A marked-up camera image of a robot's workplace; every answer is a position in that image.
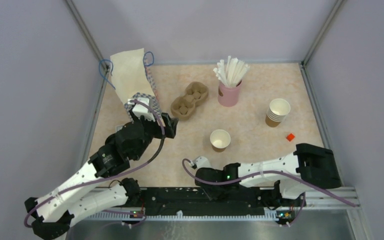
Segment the single brown paper cup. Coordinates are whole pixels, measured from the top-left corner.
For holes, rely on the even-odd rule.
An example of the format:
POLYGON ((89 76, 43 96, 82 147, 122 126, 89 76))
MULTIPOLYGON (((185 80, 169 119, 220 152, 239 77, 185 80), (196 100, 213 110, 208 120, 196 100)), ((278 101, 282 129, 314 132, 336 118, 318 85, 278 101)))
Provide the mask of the single brown paper cup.
POLYGON ((231 135, 223 129, 216 129, 210 134, 212 149, 216 152, 223 152, 231 144, 231 135))

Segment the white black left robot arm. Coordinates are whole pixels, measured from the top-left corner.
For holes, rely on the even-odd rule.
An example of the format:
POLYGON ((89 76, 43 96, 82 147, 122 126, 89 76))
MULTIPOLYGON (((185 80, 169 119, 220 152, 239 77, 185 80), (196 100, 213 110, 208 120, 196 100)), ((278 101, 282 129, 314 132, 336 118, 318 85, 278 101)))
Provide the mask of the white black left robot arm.
POLYGON ((83 219, 115 206, 134 207, 140 202, 141 189, 133 178, 124 178, 118 184, 98 193, 88 193, 101 183, 116 180, 133 173, 140 166, 130 168, 130 161, 141 158, 153 139, 160 143, 154 155, 142 164, 150 164, 161 152, 166 138, 176 136, 178 118, 163 112, 158 120, 133 117, 116 133, 111 134, 105 144, 68 180, 42 197, 30 197, 25 202, 27 217, 33 217, 31 228, 43 240, 54 240, 64 235, 83 219))

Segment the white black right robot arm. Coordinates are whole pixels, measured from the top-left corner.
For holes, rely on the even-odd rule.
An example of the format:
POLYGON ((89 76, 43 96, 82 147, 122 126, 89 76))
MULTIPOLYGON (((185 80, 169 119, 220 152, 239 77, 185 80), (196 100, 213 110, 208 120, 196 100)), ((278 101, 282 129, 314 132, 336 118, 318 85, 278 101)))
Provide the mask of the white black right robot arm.
POLYGON ((333 151, 309 143, 297 144, 296 150, 285 156, 254 163, 230 163, 222 170, 212 168, 203 156, 189 165, 196 170, 196 185, 215 187, 219 193, 232 187, 252 188, 277 182, 273 200, 279 206, 287 206, 309 189, 326 191, 342 185, 333 151))

